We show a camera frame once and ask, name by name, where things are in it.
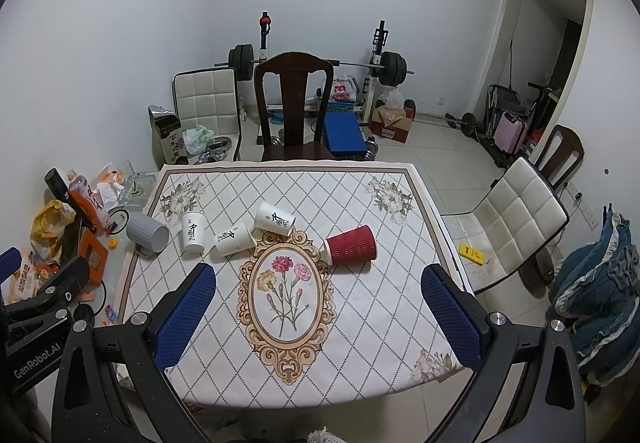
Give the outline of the white paper cup middle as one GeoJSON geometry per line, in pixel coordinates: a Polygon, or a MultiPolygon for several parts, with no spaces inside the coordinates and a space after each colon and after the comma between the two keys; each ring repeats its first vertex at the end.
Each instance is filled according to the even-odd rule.
{"type": "Polygon", "coordinates": [[[224,257],[256,247],[255,238],[244,221],[216,233],[214,241],[217,252],[224,257]]]}

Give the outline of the colourful snack bag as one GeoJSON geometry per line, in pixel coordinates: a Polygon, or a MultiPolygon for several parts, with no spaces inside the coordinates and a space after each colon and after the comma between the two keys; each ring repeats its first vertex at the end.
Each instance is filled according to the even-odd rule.
{"type": "Polygon", "coordinates": [[[51,276],[49,265],[31,247],[21,247],[20,253],[20,267],[1,285],[4,305],[33,298],[51,276]]]}

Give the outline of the yellow object on chair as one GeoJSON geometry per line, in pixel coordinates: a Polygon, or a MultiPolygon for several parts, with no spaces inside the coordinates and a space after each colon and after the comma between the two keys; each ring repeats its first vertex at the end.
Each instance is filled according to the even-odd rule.
{"type": "Polygon", "coordinates": [[[485,255],[471,246],[462,243],[459,245],[458,253],[460,257],[467,259],[480,267],[485,264],[485,255]]]}

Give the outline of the blue red small bottle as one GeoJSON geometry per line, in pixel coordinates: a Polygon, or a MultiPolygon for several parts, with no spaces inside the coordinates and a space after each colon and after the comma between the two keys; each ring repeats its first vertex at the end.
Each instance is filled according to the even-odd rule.
{"type": "Polygon", "coordinates": [[[104,313],[110,323],[115,324],[117,322],[118,316],[111,304],[107,304],[107,306],[104,307],[104,313]]]}

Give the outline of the grey ribbed mug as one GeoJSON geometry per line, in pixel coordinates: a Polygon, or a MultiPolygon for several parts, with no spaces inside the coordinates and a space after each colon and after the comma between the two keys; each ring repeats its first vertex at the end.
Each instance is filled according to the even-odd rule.
{"type": "Polygon", "coordinates": [[[137,247],[151,255],[162,253],[170,241],[168,227],[142,212],[129,213],[126,235],[137,247]]]}

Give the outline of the orange gift box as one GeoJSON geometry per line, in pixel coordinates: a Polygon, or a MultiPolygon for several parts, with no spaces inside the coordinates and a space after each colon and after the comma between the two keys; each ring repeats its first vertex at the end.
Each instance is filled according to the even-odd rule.
{"type": "Polygon", "coordinates": [[[77,254],[89,265],[89,284],[99,286],[103,281],[108,250],[87,227],[81,229],[77,254]]]}

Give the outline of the orange white snack package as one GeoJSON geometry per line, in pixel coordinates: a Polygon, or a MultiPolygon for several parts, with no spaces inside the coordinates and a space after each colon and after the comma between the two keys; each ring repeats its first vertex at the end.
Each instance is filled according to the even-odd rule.
{"type": "Polygon", "coordinates": [[[90,186],[88,180],[75,171],[67,173],[68,189],[73,200],[81,207],[91,224],[101,233],[106,233],[108,229],[108,212],[100,195],[90,186]]]}

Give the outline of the white padded chair right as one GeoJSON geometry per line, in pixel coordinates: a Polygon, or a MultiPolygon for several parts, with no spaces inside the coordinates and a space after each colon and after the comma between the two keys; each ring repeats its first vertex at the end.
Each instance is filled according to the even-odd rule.
{"type": "Polygon", "coordinates": [[[525,158],[518,158],[469,212],[446,214],[454,245],[484,255],[462,264],[474,293],[501,284],[561,233],[570,215],[547,180],[525,158]]]}

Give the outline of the white padded chair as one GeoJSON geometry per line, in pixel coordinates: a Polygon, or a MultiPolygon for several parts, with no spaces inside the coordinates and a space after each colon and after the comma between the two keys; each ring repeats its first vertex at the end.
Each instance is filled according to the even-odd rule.
{"type": "Polygon", "coordinates": [[[518,158],[469,212],[446,214],[454,245],[484,255],[462,264],[474,293],[501,284],[561,233],[570,215],[547,180],[525,158],[518,158]]]}
{"type": "Polygon", "coordinates": [[[235,71],[229,67],[179,72],[172,79],[175,112],[183,130],[203,125],[229,137],[226,161],[238,161],[242,145],[241,105],[235,71]]]}

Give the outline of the blue denim clothes pile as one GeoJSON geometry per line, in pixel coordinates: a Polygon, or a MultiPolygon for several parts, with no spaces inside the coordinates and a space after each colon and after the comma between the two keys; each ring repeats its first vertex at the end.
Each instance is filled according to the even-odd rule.
{"type": "Polygon", "coordinates": [[[639,359],[639,251],[630,222],[608,207],[600,237],[561,262],[549,319],[568,329],[582,380],[606,387],[639,359]]]}

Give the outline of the small dumbbell on floor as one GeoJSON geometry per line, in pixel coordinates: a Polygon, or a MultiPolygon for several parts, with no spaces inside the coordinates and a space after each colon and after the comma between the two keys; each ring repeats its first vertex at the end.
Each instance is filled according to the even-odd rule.
{"type": "Polygon", "coordinates": [[[472,112],[466,112],[461,118],[452,114],[445,114],[445,121],[452,129],[459,129],[466,137],[474,137],[476,133],[476,119],[472,112]]]}

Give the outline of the dark wooden chair by door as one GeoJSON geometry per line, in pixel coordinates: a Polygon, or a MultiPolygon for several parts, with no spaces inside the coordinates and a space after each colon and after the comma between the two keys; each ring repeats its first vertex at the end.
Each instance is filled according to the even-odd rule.
{"type": "Polygon", "coordinates": [[[555,192],[568,182],[585,157],[582,141],[575,131],[562,124],[556,124],[535,166],[555,192]]]}

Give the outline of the cardboard box on floor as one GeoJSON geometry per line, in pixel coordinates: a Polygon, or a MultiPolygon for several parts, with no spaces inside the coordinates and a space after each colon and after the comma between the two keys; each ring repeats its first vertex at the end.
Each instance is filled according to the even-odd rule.
{"type": "Polygon", "coordinates": [[[412,99],[406,99],[402,109],[388,109],[379,99],[369,120],[369,130],[376,136],[405,144],[415,117],[416,105],[412,99]]]}

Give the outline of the white padded chair back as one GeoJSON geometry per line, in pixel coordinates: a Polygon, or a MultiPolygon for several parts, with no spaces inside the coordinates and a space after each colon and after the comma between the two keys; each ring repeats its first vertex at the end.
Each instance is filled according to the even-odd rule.
{"type": "Polygon", "coordinates": [[[229,67],[179,72],[172,79],[175,112],[183,130],[203,125],[229,137],[226,161],[238,161],[242,145],[241,105],[235,71],[229,67]]]}

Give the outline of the barbell with black plates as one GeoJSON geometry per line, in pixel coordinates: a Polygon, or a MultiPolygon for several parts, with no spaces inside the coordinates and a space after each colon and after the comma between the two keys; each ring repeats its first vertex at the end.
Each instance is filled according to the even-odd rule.
{"type": "Polygon", "coordinates": [[[343,62],[339,59],[320,58],[305,52],[286,52],[267,59],[256,59],[252,44],[238,44],[233,47],[225,62],[217,62],[215,67],[234,70],[240,81],[250,81],[255,74],[282,74],[289,71],[315,73],[324,72],[332,77],[336,67],[359,67],[370,71],[373,78],[382,85],[398,86],[413,74],[405,57],[399,53],[383,52],[377,64],[363,62],[343,62]]]}

